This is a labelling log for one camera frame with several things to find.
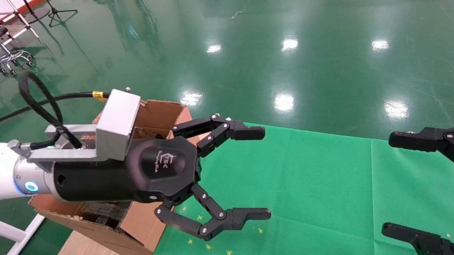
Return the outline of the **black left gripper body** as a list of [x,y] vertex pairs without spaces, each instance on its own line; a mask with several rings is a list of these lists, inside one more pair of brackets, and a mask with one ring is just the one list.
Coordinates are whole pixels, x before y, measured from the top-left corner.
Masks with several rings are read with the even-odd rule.
[[138,139],[124,160],[57,162],[53,176],[64,201],[181,203],[200,178],[198,149],[183,137]]

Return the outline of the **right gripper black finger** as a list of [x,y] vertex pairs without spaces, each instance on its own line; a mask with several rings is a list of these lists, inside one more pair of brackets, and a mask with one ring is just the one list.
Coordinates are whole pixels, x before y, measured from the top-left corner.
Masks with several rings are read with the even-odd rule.
[[395,223],[383,224],[381,231],[384,236],[411,244],[418,255],[454,255],[454,243],[440,235]]
[[417,133],[392,132],[388,144],[412,151],[437,151],[454,162],[454,127],[449,129],[425,127]]

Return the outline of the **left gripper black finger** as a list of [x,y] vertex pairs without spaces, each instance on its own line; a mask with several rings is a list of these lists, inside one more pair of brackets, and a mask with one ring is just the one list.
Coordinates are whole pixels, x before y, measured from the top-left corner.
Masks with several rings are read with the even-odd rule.
[[172,128],[172,133],[174,137],[185,139],[206,134],[196,143],[198,156],[206,157],[227,139],[235,141],[263,140],[266,130],[261,126],[247,126],[242,121],[227,120],[220,117],[219,114],[212,114],[208,117],[176,124]]
[[224,210],[199,184],[191,186],[190,195],[193,195],[201,206],[211,215],[211,219],[202,224],[173,212],[174,203],[164,200],[155,209],[157,218],[167,226],[171,226],[196,238],[209,241],[222,231],[242,230],[249,220],[268,220],[271,211],[268,208],[231,208]]

